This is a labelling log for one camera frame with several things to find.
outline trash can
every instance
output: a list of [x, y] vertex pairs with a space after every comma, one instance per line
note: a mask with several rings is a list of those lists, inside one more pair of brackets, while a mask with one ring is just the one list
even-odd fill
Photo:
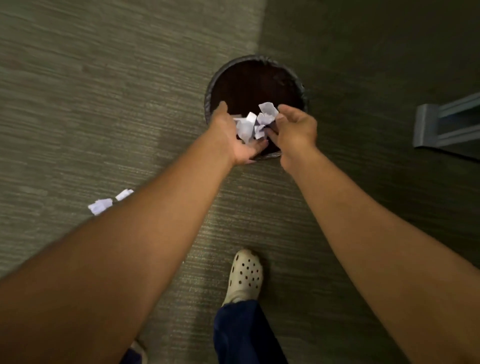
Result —
[[[249, 112], [258, 114], [258, 105], [264, 102], [272, 102], [275, 107], [286, 104], [308, 112], [305, 90], [296, 74], [271, 58], [260, 55], [236, 58], [215, 73], [205, 94], [207, 124], [220, 101], [227, 103], [229, 114], [242, 117]], [[270, 142], [256, 160], [280, 155], [277, 146]]]

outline pants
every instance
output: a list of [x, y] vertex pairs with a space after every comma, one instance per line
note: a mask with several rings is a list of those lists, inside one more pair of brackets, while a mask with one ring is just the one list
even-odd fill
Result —
[[219, 364], [287, 364], [260, 305], [255, 300], [226, 304], [214, 321]]

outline floor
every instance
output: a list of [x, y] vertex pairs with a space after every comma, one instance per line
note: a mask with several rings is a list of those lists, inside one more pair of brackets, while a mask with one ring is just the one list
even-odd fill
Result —
[[[161, 171], [205, 130], [204, 90], [260, 52], [303, 80], [319, 147], [480, 267], [479, 165], [411, 147], [415, 107], [480, 89], [480, 4], [427, 0], [33, 0], [0, 6], [0, 274]], [[236, 168], [140, 334], [152, 363], [215, 363], [242, 247], [290, 363], [403, 363], [278, 160]]]

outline person's left hand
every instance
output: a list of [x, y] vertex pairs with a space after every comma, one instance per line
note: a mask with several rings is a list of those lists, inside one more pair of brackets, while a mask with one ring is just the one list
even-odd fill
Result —
[[221, 101], [218, 108], [213, 112], [209, 131], [213, 132], [216, 138], [225, 142], [235, 165], [253, 163], [254, 161], [251, 158], [268, 145], [268, 140], [252, 140], [248, 144], [243, 144], [241, 140], [237, 139], [235, 121], [228, 113], [228, 106], [225, 101]]

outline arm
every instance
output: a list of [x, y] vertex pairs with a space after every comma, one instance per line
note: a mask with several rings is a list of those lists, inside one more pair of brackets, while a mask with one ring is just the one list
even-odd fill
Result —
[[118, 363], [190, 249], [220, 184], [266, 147], [210, 128], [145, 187], [0, 281], [5, 362]]
[[411, 361], [480, 361], [480, 271], [376, 203], [315, 147], [316, 121], [281, 106], [281, 163], [363, 298]]

